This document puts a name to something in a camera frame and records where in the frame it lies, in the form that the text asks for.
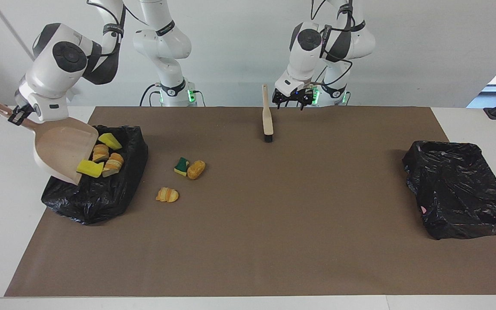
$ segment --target table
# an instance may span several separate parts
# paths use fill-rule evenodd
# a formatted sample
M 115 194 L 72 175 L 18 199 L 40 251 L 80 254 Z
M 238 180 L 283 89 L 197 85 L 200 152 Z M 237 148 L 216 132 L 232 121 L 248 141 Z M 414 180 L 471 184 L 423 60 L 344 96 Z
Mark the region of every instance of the table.
M 71 107 L 71 116 L 87 121 L 94 107 Z M 496 175 L 496 121 L 482 110 L 433 108 L 452 142 L 476 143 Z M 45 206 L 39 201 L 47 174 L 31 156 L 27 129 L 0 118 L 0 308 L 288 308 L 288 309 L 474 309 L 496 308 L 496 296 L 313 296 L 270 298 L 2 298 Z

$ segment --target brush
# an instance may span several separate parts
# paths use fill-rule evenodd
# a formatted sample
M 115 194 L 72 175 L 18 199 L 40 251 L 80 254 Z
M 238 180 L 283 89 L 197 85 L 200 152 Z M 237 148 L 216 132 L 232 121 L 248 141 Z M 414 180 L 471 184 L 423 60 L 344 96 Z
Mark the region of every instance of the brush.
M 271 118 L 271 110 L 269 110 L 269 99 L 267 96 L 267 84 L 261 87 L 263 92 L 263 134 L 265 135 L 265 142 L 273 142 L 273 119 Z

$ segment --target green led light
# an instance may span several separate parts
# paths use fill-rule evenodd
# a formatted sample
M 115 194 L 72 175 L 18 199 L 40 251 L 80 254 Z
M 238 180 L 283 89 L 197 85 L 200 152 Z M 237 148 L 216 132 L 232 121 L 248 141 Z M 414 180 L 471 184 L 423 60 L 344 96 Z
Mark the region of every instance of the green led light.
M 189 93 L 189 101 L 190 102 L 195 102 L 195 100 L 196 100 L 195 94 L 193 94 L 191 92 L 191 90 L 187 90 L 187 92 Z
M 342 98 L 342 105 L 347 105 L 350 98 L 351 98 L 351 93 L 345 92 L 344 97 Z
M 311 102 L 312 105 L 317 105 L 317 102 L 319 101 L 319 89 L 317 87 L 313 87 L 313 102 Z

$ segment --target black garbage bag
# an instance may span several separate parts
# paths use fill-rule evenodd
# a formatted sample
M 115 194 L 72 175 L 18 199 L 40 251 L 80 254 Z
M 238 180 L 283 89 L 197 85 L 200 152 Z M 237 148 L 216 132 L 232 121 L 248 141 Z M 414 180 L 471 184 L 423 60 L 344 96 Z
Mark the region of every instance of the black garbage bag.
M 122 149 L 116 151 L 124 158 L 120 172 L 107 178 L 83 175 L 78 185 L 51 177 L 41 196 L 41 201 L 55 213 L 84 225 L 109 220 L 126 211 L 148 158 L 148 146 L 140 127 L 95 126 L 95 129 L 99 135 L 112 133 L 122 144 Z
M 477 145 L 416 141 L 403 164 L 433 238 L 496 235 L 496 177 Z

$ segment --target sponge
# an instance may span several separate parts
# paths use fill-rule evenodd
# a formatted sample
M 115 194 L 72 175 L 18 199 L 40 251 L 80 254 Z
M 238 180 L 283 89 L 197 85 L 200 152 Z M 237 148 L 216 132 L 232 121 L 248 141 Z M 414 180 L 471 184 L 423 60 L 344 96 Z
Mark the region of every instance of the sponge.
M 77 165 L 76 171 L 93 178 L 98 178 L 101 176 L 104 165 L 105 163 L 95 163 L 94 161 L 86 161 L 83 159 L 80 161 L 79 165 Z
M 174 167 L 174 171 L 181 174 L 183 177 L 187 176 L 187 168 L 189 167 L 189 161 L 183 157 L 179 159 L 179 163 Z
M 118 140 L 116 140 L 116 137 L 114 137 L 114 135 L 110 132 L 103 133 L 99 137 L 99 141 L 101 141 L 102 143 L 104 143 L 114 151 L 122 148 L 122 145 L 118 142 Z

